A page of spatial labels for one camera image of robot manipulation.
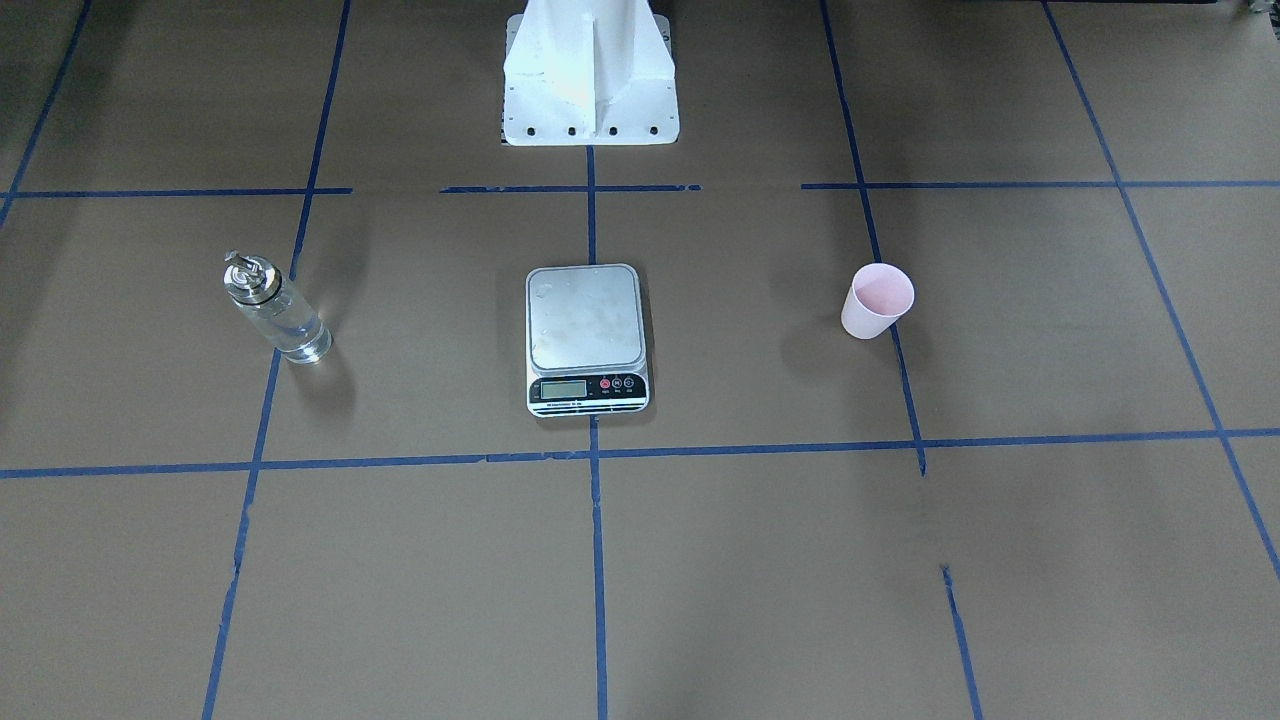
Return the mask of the glass sauce bottle steel spout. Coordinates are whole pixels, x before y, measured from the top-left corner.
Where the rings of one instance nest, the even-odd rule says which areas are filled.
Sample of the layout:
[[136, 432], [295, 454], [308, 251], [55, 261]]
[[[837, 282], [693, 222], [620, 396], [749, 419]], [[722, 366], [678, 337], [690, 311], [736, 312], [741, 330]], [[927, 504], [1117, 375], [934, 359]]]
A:
[[224, 263], [228, 297], [288, 363], [315, 364], [329, 352], [332, 332], [274, 263], [237, 251]]

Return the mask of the digital kitchen scale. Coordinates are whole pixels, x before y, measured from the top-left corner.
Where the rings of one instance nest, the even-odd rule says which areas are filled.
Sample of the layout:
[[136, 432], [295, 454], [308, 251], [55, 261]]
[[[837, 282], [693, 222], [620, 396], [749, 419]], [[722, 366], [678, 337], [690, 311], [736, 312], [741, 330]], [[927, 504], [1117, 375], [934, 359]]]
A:
[[628, 414], [652, 401], [643, 292], [625, 263], [543, 266], [525, 279], [526, 407]]

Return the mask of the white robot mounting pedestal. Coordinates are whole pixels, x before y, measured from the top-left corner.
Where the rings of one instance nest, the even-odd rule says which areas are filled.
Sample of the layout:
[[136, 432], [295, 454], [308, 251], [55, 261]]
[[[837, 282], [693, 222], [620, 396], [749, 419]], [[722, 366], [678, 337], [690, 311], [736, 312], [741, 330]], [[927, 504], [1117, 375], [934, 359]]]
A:
[[678, 141], [671, 23], [648, 1], [529, 1], [506, 22], [503, 73], [511, 146]]

